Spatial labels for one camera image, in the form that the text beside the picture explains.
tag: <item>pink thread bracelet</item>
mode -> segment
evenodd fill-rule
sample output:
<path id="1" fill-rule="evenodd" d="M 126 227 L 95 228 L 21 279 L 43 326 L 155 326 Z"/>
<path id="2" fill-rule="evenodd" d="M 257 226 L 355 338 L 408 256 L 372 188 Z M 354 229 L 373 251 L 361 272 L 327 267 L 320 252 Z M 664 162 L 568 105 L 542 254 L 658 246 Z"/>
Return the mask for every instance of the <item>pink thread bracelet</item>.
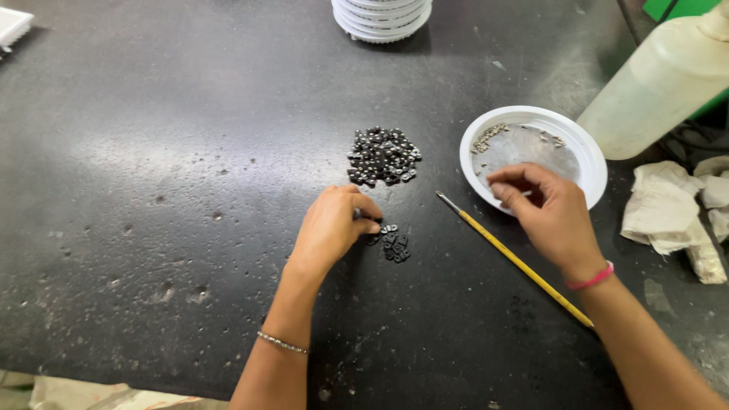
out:
<path id="1" fill-rule="evenodd" d="M 586 287 L 592 286 L 595 283 L 599 283 L 599 282 L 604 281 L 608 276 L 610 276 L 610 274 L 612 274 L 612 272 L 613 272 L 612 262 L 610 262 L 608 260 L 607 261 L 607 268 L 601 270 L 597 274 L 597 276 L 595 276 L 594 278 L 592 278 L 590 280 L 587 280 L 587 281 L 584 281 L 584 282 L 567 282 L 567 281 L 565 281 L 564 284 L 567 285 L 567 287 L 570 290 L 585 289 Z"/>

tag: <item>pile of black parts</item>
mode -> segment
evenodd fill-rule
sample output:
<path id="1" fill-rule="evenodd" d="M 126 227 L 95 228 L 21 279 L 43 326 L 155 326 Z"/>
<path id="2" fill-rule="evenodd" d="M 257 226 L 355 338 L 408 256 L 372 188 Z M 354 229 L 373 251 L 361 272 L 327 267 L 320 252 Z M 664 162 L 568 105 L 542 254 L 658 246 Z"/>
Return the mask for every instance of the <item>pile of black parts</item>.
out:
<path id="1" fill-rule="evenodd" d="M 402 262 L 410 257 L 410 252 L 405 249 L 408 245 L 408 237 L 397 234 L 397 225 L 387 225 L 382 227 L 380 233 L 373 235 L 367 242 L 372 246 L 382 238 L 382 248 L 385 250 L 385 259 Z"/>
<path id="2" fill-rule="evenodd" d="M 399 128 L 384 130 L 377 126 L 364 133 L 354 132 L 354 146 L 347 157 L 353 167 L 347 170 L 349 179 L 356 184 L 375 186 L 377 179 L 397 184 L 414 178 L 415 162 L 423 155 Z"/>

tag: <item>green object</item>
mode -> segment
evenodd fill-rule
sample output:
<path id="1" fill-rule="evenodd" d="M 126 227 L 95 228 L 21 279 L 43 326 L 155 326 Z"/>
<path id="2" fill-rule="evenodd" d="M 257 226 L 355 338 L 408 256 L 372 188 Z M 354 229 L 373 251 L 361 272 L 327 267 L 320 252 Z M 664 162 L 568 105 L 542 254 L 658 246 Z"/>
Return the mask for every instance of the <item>green object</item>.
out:
<path id="1" fill-rule="evenodd" d="M 713 9 L 714 6 L 719 4 L 721 0 L 679 0 L 671 14 L 668 15 L 667 20 L 676 17 L 685 17 L 688 15 L 702 15 L 709 10 Z M 663 12 L 671 3 L 671 0 L 648 0 L 643 4 L 643 10 L 653 18 L 653 20 L 659 21 Z"/>
<path id="2" fill-rule="evenodd" d="M 709 10 L 713 9 L 720 2 L 721 0 L 678 0 L 674 9 L 666 19 L 670 20 L 672 18 L 685 17 L 688 15 L 702 15 L 709 12 Z M 653 20 L 659 21 L 670 3 L 671 0 L 648 0 L 645 4 L 643 4 L 643 10 L 648 13 Z M 689 118 L 691 120 L 695 120 L 697 117 L 700 117 L 703 113 L 714 108 L 721 101 L 724 101 L 727 98 L 729 98 L 729 88 L 714 97 L 708 103 L 704 104 L 703 107 L 694 112 Z"/>

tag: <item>left hand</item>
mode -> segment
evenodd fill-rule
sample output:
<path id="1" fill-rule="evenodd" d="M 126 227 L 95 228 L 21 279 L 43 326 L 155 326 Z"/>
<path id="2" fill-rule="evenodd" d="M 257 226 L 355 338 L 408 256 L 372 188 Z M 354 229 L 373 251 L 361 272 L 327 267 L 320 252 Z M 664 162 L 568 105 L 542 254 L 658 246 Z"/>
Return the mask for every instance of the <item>left hand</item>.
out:
<path id="1" fill-rule="evenodd" d="M 363 217 L 355 219 L 355 209 Z M 361 194 L 356 185 L 330 185 L 306 212 L 289 263 L 302 274 L 321 281 L 359 235 L 380 231 L 380 224 L 374 221 L 380 218 L 380 207 Z"/>

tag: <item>silver bracelet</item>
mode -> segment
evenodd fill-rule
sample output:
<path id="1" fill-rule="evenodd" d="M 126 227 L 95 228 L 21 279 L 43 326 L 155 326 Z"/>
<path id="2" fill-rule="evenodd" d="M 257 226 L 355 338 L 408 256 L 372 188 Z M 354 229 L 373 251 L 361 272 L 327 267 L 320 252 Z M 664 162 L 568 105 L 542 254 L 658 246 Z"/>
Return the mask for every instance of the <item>silver bracelet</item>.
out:
<path id="1" fill-rule="evenodd" d="M 259 331 L 258 332 L 258 336 L 264 338 L 265 340 L 267 340 L 267 341 L 269 341 L 271 343 L 277 344 L 277 345 L 283 347 L 284 349 L 288 349 L 288 350 L 291 350 L 291 351 L 296 352 L 296 353 L 303 353 L 304 355 L 308 355 L 308 353 L 309 353 L 309 351 L 307 349 L 302 349 L 300 347 L 296 347 L 296 346 L 292 346 L 292 345 L 290 345 L 288 343 L 284 343 L 284 342 L 276 339 L 275 337 L 269 336 L 269 335 L 267 335 L 267 334 L 265 334 L 263 332 L 260 332 Z"/>

